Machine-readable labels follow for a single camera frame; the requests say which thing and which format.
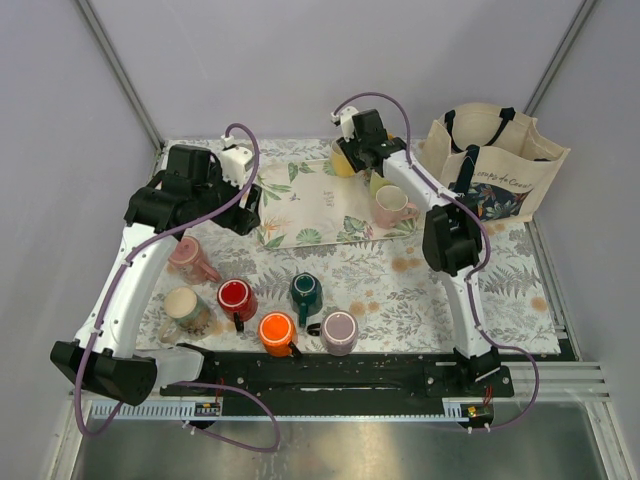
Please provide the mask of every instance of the metal floor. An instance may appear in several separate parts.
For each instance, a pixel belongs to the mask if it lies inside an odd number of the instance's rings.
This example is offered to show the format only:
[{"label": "metal floor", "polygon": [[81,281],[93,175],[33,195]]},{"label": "metal floor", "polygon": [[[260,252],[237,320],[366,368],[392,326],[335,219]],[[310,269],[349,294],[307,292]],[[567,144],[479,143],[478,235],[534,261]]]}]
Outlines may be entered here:
[{"label": "metal floor", "polygon": [[[496,407],[498,421],[515,415]],[[95,428],[98,421],[92,421]],[[604,479],[586,412],[578,404],[536,405],[519,425],[468,436],[453,425],[281,422],[280,451],[256,454],[203,436],[177,422],[116,421],[85,439],[73,479]],[[213,431],[268,445],[268,422],[227,422]]]}]

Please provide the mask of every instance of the yellow mug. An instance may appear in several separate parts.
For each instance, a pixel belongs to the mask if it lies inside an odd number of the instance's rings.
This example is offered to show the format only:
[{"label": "yellow mug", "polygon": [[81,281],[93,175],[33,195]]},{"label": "yellow mug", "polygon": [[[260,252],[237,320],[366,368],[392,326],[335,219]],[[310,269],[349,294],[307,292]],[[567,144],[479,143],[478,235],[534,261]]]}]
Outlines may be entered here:
[{"label": "yellow mug", "polygon": [[346,178],[352,177],[356,174],[353,168],[349,164],[349,160],[342,153],[342,149],[338,146],[338,142],[334,140],[331,142],[331,155],[329,156],[333,171],[336,172],[338,177]]}]

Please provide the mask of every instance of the lavender mug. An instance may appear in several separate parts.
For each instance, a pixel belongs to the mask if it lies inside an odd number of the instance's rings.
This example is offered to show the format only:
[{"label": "lavender mug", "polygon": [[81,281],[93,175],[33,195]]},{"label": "lavender mug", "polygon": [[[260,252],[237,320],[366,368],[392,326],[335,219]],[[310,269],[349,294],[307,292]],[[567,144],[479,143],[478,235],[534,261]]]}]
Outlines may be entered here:
[{"label": "lavender mug", "polygon": [[320,323],[307,327],[307,333],[322,337],[327,352],[338,357],[353,351],[358,341],[358,322],[349,312],[338,310]]}]

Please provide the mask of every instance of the green mug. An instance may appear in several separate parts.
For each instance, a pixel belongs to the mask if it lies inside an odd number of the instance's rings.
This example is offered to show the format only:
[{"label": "green mug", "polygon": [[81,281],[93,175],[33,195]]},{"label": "green mug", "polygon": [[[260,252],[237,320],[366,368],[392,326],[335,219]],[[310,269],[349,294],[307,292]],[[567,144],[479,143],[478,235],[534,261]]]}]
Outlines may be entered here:
[{"label": "green mug", "polygon": [[307,317],[320,313],[322,310],[322,285],[320,281],[304,272],[291,280],[291,308],[298,314],[298,326],[307,326]]}]

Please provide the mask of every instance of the beige mug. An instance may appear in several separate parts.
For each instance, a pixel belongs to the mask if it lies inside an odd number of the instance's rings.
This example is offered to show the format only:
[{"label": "beige mug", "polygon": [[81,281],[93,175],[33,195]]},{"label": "beige mug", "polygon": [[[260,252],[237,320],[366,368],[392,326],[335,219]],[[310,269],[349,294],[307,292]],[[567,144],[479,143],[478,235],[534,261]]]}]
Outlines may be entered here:
[{"label": "beige mug", "polygon": [[[200,296],[189,287],[171,290],[164,299],[164,311],[169,317],[158,330],[161,343],[175,343],[182,333],[194,340],[209,336],[217,321],[216,314]],[[175,324],[173,333],[166,335]]]},{"label": "beige mug", "polygon": [[393,228],[402,220],[416,218],[419,214],[418,207],[409,203],[402,189],[395,185],[385,185],[376,193],[373,218],[380,228]]}]

